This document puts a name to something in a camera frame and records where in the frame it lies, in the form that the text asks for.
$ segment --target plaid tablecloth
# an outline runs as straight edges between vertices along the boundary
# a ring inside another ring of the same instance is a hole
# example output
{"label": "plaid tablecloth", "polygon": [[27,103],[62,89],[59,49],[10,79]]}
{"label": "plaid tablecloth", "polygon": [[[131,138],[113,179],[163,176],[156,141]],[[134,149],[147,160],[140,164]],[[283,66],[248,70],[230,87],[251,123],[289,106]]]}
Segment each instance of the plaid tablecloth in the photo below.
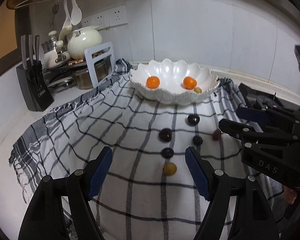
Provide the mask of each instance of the plaid tablecloth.
{"label": "plaid tablecloth", "polygon": [[[14,144],[9,161],[26,203],[43,176],[68,176],[109,146],[112,165],[99,195],[90,201],[102,232],[118,240],[193,239],[209,203],[199,195],[184,154],[193,136],[200,135],[203,144],[196,149],[201,157],[230,176],[255,175],[275,219],[280,220],[286,207],[282,185],[241,163],[239,140],[227,134],[219,141],[211,139],[222,118],[246,123],[235,114],[238,106],[245,105],[236,85],[223,80],[226,89],[220,87],[202,103],[167,106],[142,97],[130,85],[125,64],[117,65],[115,71],[99,88],[32,124]],[[200,116],[195,127],[186,123],[190,114]],[[158,139],[163,128],[173,132],[169,143]],[[166,147],[175,152],[170,160],[160,155]],[[162,168],[169,161],[178,170],[166,177]],[[66,197],[63,207],[67,227],[75,235]],[[232,197],[221,239],[227,239],[234,207]]]}

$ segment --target cooking pot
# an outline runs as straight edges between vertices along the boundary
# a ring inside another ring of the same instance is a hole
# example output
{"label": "cooking pot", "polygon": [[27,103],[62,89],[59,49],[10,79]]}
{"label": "cooking pot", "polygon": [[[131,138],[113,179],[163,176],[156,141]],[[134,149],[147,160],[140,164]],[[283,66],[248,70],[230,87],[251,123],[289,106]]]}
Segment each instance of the cooking pot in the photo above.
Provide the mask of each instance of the cooking pot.
{"label": "cooking pot", "polygon": [[[68,33],[68,52],[72,58],[85,58],[84,51],[86,49],[102,43],[102,36],[97,31],[98,28],[99,26],[88,26]],[[64,48],[63,37],[61,35],[56,46],[58,50]]]}
{"label": "cooking pot", "polygon": [[[96,70],[98,82],[101,82],[108,75],[106,61],[103,59],[97,62],[94,68]],[[84,68],[74,72],[73,76],[75,78],[75,81],[77,82],[77,86],[79,89],[93,88],[88,68]]]}
{"label": "cooking pot", "polygon": [[57,67],[71,59],[65,47],[62,47],[59,52],[56,51],[56,43],[58,42],[57,32],[52,31],[48,35],[50,39],[42,44],[45,69]]}

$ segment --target fruit bowl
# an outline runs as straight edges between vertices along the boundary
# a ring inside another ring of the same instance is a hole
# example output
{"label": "fruit bowl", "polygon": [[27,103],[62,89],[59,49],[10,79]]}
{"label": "fruit bowl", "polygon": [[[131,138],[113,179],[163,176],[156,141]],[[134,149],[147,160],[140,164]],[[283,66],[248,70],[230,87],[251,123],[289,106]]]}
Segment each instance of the fruit bowl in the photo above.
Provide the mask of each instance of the fruit bowl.
{"label": "fruit bowl", "polygon": [[[159,87],[150,89],[146,81],[150,76],[160,79]],[[190,76],[197,81],[202,93],[188,90],[183,85],[185,77]],[[200,67],[198,63],[187,64],[184,60],[162,62],[151,60],[148,65],[139,64],[136,70],[130,70],[130,82],[147,99],[157,100],[164,104],[189,105],[205,100],[220,84],[218,75],[212,74],[208,67]]]}

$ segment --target blue gripper pad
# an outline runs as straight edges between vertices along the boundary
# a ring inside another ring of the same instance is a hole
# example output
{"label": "blue gripper pad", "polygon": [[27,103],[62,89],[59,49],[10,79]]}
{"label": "blue gripper pad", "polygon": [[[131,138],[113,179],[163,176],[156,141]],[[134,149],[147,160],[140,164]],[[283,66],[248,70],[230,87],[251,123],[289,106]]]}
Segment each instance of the blue gripper pad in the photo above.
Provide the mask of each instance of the blue gripper pad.
{"label": "blue gripper pad", "polygon": [[238,107],[235,113],[240,119],[257,122],[260,125],[268,123],[267,114],[262,110],[251,109],[247,107]]}
{"label": "blue gripper pad", "polygon": [[195,159],[189,148],[186,149],[186,164],[191,173],[193,181],[198,189],[198,192],[205,200],[210,201],[211,194],[209,192],[208,179],[200,168],[199,163]]}
{"label": "blue gripper pad", "polygon": [[91,179],[89,181],[89,190],[87,192],[88,200],[92,200],[94,196],[97,196],[99,194],[99,191],[101,189],[103,182],[105,181],[111,163],[112,163],[112,150],[109,148],[105,156],[103,156],[102,160],[100,161],[100,164],[94,171],[93,175],[91,176]]}

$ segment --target human hand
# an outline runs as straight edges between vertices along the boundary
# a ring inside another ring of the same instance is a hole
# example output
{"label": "human hand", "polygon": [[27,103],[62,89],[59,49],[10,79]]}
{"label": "human hand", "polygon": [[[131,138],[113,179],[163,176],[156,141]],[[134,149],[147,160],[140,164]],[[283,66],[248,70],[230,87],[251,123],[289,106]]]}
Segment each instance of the human hand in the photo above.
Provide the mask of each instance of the human hand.
{"label": "human hand", "polygon": [[297,192],[293,189],[290,189],[286,186],[284,186],[284,201],[287,202],[288,204],[293,204],[294,201],[297,198]]}

